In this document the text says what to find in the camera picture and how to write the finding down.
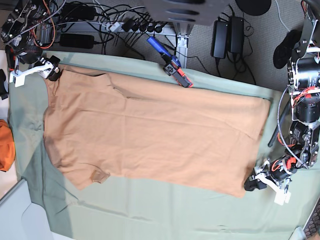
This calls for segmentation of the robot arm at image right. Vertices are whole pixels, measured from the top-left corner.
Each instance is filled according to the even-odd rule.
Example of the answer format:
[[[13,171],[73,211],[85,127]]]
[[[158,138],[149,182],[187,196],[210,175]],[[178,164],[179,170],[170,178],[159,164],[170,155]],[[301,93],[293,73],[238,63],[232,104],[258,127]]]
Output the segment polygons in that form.
[[[303,0],[300,4],[303,29],[289,31],[273,53],[277,69],[287,66],[284,93],[290,98],[284,109],[277,110],[277,126],[268,147],[279,141],[285,153],[254,167],[244,182],[248,192],[271,187],[288,193],[292,175],[311,168],[320,151],[320,2]]]

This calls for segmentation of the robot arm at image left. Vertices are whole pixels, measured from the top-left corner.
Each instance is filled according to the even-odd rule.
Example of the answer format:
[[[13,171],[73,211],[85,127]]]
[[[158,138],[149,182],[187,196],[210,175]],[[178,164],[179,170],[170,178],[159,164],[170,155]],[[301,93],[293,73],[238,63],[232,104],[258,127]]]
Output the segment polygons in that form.
[[[0,39],[5,46],[9,81],[17,87],[24,85],[26,76],[34,73],[52,82],[62,74],[60,59],[43,55],[43,50],[50,48],[54,40],[44,45],[36,35],[36,28],[42,24],[51,24],[56,35],[54,16],[66,1],[56,10],[50,10],[49,4],[48,0],[19,0],[1,27]]]

